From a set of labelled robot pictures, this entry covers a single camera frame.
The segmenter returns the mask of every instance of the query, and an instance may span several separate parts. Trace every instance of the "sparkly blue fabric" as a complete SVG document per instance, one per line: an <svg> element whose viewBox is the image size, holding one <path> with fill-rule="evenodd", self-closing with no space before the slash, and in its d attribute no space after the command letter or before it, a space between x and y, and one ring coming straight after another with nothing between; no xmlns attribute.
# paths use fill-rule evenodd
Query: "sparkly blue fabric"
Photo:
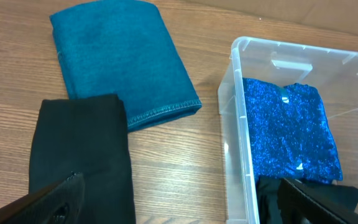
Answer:
<svg viewBox="0 0 358 224"><path fill-rule="evenodd" d="M254 175L342 180L333 135L316 88L243 79Z"/></svg>

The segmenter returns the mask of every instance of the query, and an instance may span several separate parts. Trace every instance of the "folded black fabric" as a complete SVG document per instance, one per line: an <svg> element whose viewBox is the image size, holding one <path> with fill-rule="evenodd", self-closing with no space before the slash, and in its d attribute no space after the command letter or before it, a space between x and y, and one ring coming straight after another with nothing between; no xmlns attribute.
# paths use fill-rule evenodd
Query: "folded black fabric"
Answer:
<svg viewBox="0 0 358 224"><path fill-rule="evenodd" d="M277 192L281 179L261 177L257 184L257 200L259 208L259 219L261 224L282 224L281 211L277 205ZM342 205L348 210L354 211L358 203L358 189L342 185L319 184L316 182L305 182L307 187L314 189L317 193L328 200Z"/></svg>
<svg viewBox="0 0 358 224"><path fill-rule="evenodd" d="M78 223L135 223L124 105L116 95L44 100L35 130L29 193L81 172Z"/></svg>

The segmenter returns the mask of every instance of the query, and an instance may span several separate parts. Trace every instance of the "wood grain surface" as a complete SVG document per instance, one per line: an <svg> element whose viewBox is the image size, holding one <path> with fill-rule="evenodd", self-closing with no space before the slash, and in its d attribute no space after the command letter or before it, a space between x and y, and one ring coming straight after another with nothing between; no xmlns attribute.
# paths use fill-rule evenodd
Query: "wood grain surface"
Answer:
<svg viewBox="0 0 358 224"><path fill-rule="evenodd" d="M67 98L49 15L84 1L0 0L0 207L27 193L32 136L43 99ZM129 134L138 223L224 223L217 89L242 35L358 51L358 36L180 0L152 0L203 108Z"/></svg>

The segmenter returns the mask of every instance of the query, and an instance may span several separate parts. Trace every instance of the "folded towel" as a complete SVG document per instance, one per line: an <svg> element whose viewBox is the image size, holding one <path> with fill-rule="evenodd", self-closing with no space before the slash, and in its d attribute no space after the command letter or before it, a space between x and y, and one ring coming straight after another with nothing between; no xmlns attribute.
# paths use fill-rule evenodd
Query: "folded towel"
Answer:
<svg viewBox="0 0 358 224"><path fill-rule="evenodd" d="M337 148L316 88L243 79L256 178L342 180Z"/></svg>
<svg viewBox="0 0 358 224"><path fill-rule="evenodd" d="M72 172L81 172L85 181L79 224L136 223L127 119L116 95L42 102L31 147L29 193Z"/></svg>
<svg viewBox="0 0 358 224"><path fill-rule="evenodd" d="M114 93L129 131L195 114L201 102L158 9L96 1L50 16L70 99Z"/></svg>

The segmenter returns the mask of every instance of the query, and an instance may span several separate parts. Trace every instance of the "clear plastic bin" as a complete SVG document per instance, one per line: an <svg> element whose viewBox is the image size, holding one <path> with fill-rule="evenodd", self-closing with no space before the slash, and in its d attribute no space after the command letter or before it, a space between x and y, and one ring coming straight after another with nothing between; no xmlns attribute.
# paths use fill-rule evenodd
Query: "clear plastic bin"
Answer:
<svg viewBox="0 0 358 224"><path fill-rule="evenodd" d="M358 52L240 37L232 44L231 63L218 90L227 223L259 223L243 77L316 87L344 174L338 184L358 188Z"/></svg>

